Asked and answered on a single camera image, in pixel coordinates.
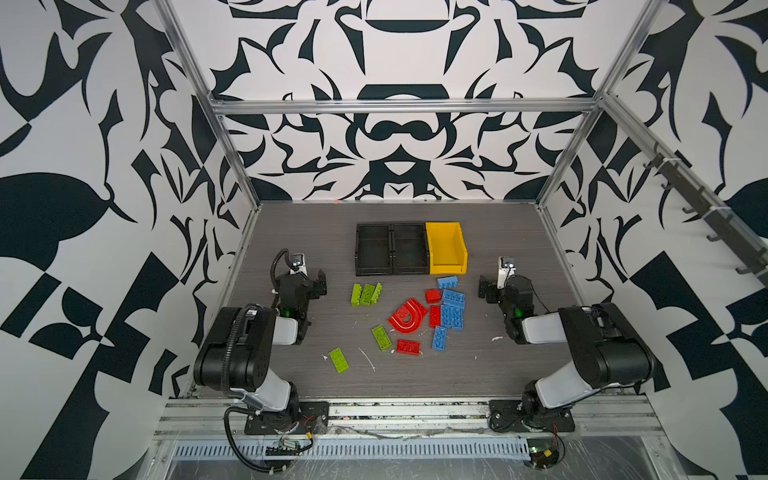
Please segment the blue lego brick front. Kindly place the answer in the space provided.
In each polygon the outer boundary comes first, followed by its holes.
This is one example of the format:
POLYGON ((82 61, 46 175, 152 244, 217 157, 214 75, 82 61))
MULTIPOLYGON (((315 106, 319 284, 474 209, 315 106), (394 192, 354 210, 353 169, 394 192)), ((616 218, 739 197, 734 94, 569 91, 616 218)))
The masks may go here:
POLYGON ((448 329, 442 326, 434 328, 432 349, 438 352, 443 352, 446 348, 448 329))

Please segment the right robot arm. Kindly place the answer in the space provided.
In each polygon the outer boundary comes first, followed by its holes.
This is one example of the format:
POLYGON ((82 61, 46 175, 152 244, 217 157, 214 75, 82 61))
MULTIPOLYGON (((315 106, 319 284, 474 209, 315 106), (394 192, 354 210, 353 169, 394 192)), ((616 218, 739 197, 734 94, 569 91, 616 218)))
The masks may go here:
POLYGON ((569 306, 537 315, 531 280, 481 277, 478 297, 499 306, 507 335, 518 345, 564 344, 571 360, 529 382, 516 401, 489 402, 496 432, 573 432, 571 410, 606 389, 638 387, 651 379, 656 359, 618 306, 611 302, 569 306))

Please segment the blue lego brick large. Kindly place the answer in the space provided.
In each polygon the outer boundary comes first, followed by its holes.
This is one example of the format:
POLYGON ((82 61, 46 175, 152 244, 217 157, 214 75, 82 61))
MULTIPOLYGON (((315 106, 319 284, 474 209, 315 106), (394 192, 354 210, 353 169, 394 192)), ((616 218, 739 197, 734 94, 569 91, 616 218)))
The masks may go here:
POLYGON ((464 310, 460 307, 443 304, 440 306, 440 325, 447 329, 464 329, 464 310))

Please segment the small red lego brick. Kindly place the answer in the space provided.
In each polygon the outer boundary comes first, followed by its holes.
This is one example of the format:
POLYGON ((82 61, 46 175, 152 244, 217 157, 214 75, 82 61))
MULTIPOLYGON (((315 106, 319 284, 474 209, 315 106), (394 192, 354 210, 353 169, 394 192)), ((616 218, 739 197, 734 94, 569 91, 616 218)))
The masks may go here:
POLYGON ((425 292, 425 300, 429 305, 439 304, 442 301, 442 291, 440 289, 429 289, 425 292))

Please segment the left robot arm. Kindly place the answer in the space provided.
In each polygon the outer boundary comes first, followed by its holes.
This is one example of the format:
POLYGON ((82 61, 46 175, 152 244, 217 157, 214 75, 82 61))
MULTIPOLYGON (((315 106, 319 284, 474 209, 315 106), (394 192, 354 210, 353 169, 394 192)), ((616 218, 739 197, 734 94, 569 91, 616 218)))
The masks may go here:
POLYGON ((219 310, 193 364, 196 385, 242 402, 247 414, 277 416, 293 423, 299 396, 291 382, 271 368, 274 346, 299 345, 311 321, 309 303, 327 294, 327 277, 303 272, 276 278, 277 304, 247 304, 219 310))

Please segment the blue lego brick top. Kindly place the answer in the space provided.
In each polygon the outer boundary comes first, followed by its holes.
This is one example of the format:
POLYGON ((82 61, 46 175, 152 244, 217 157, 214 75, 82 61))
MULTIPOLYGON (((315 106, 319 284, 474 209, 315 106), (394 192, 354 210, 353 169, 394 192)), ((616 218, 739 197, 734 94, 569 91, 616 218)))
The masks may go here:
POLYGON ((459 279, 457 276, 440 277, 437 279, 437 286, 440 290, 451 289, 458 286, 459 279))

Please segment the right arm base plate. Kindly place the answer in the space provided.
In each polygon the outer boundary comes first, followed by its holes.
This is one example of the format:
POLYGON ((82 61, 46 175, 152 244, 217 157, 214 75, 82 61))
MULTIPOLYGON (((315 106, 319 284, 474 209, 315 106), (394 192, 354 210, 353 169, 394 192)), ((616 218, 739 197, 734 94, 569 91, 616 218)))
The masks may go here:
POLYGON ((523 400, 491 400, 488 406, 488 426, 497 433, 573 433, 576 430, 570 406, 548 409, 523 400))

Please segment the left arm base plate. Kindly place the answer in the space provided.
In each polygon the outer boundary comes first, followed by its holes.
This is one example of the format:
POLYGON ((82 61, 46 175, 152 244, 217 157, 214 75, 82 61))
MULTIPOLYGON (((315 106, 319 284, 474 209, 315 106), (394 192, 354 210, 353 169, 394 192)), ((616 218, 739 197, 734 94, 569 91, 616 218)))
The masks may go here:
POLYGON ((328 424, 330 403, 325 401, 300 401, 280 412, 250 414, 246 420, 246 435, 277 435, 322 433, 328 424))

